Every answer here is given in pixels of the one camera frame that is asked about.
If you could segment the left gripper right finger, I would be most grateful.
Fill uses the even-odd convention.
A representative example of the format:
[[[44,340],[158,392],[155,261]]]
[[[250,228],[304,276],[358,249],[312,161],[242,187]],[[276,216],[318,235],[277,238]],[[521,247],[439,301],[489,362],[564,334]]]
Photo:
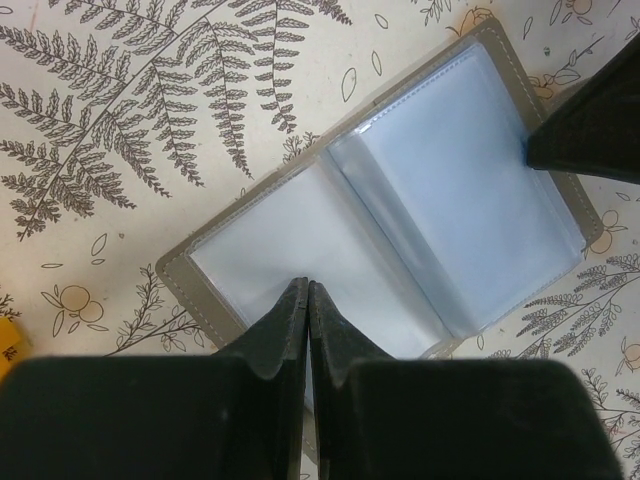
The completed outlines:
[[[549,360],[397,360],[325,287],[308,321],[322,479],[619,479],[576,375]]]

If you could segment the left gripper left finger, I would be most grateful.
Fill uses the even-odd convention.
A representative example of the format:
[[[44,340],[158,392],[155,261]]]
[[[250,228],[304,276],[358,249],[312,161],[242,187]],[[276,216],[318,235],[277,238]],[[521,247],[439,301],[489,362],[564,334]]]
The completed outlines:
[[[308,282],[210,356],[42,357],[1,384],[5,479],[295,479]]]

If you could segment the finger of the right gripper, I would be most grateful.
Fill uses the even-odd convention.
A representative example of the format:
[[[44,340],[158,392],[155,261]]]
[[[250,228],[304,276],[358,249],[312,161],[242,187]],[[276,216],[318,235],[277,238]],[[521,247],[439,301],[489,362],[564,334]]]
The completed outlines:
[[[527,141],[527,165],[639,183],[639,39],[633,38]]]

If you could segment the grey card holder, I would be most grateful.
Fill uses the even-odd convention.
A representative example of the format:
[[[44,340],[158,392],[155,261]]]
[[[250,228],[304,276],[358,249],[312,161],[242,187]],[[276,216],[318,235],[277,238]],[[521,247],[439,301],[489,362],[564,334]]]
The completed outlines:
[[[496,19],[472,28],[165,254],[218,347],[289,283],[322,284],[397,360],[448,360],[570,272],[600,229],[578,179],[530,168],[544,118]],[[318,468],[307,318],[302,453]]]

